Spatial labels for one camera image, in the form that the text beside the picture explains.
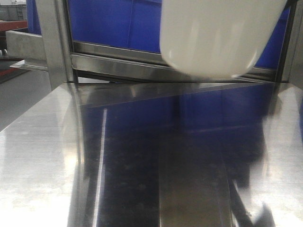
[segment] white plastic container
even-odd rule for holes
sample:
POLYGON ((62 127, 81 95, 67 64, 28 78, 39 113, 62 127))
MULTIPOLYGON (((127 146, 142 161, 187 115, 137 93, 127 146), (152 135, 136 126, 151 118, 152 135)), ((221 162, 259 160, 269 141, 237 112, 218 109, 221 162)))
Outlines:
POLYGON ((163 0, 160 49, 175 69, 228 79, 262 54, 287 0, 163 0))

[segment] red surface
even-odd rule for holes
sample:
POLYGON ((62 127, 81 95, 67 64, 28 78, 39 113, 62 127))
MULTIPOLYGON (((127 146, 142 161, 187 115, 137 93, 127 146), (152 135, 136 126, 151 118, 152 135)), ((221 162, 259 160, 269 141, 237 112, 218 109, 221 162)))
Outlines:
POLYGON ((16 69, 16 68, 10 68, 8 70, 0 71, 0 77, 5 76, 6 74, 9 74, 9 73, 14 72, 16 70, 18 70, 18 69, 16 69))
POLYGON ((27 20, 0 22, 0 32, 27 27, 27 20))

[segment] stainless steel table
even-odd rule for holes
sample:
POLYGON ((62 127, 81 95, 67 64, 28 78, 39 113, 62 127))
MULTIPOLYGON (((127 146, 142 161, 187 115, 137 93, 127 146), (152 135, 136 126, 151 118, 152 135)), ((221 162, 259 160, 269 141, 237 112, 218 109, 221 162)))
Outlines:
POLYGON ((0 132, 0 226, 301 227, 302 99, 63 84, 0 132))

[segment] gray crate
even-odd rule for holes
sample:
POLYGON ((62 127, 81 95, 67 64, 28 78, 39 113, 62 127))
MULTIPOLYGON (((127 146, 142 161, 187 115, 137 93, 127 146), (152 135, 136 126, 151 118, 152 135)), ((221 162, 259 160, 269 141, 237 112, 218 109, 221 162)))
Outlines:
POLYGON ((26 20, 26 5, 0 5, 0 20, 26 20))

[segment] stainless steel panel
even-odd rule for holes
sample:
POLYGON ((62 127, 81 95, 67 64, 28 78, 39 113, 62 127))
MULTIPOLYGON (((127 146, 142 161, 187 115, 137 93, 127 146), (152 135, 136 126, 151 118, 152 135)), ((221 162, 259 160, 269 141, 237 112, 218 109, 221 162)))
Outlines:
POLYGON ((159 53, 128 50, 112 46, 102 46, 99 44, 83 43, 77 41, 74 42, 74 51, 77 53, 99 55, 109 58, 119 58, 130 61, 167 65, 159 53))
POLYGON ((81 166, 78 123, 62 85, 0 132, 1 226, 68 226, 81 166))
POLYGON ((36 2, 52 89, 63 82, 73 81, 68 39, 70 31, 63 2, 66 1, 36 2))
POLYGON ((300 227, 302 100, 289 84, 61 85, 0 133, 0 225, 300 227))
POLYGON ((303 1, 300 0, 296 4, 296 10, 294 15, 294 22, 293 27, 291 31, 291 36, 289 40, 287 55, 285 59, 283 74, 282 74, 282 81, 288 82, 290 77, 292 77, 292 68, 295 64, 294 59, 296 51, 300 49, 301 47, 298 46, 301 37, 302 37, 302 29, 301 29, 301 23, 302 23, 302 17, 303 17, 303 1))
POLYGON ((292 58, 292 65, 291 65, 291 70, 290 70, 290 79, 289 81, 300 87, 303 88, 303 1, 299 1, 297 3, 297 9, 298 9, 298 14, 301 16, 300 20, 300 26, 298 26, 298 37, 295 43, 295 51, 293 52, 293 58, 292 58))
POLYGON ((6 38, 9 56, 46 61, 41 35, 7 31, 6 38))
POLYGON ((11 65, 11 67, 25 70, 37 70, 42 72, 48 72, 48 67, 45 61, 22 60, 11 65))

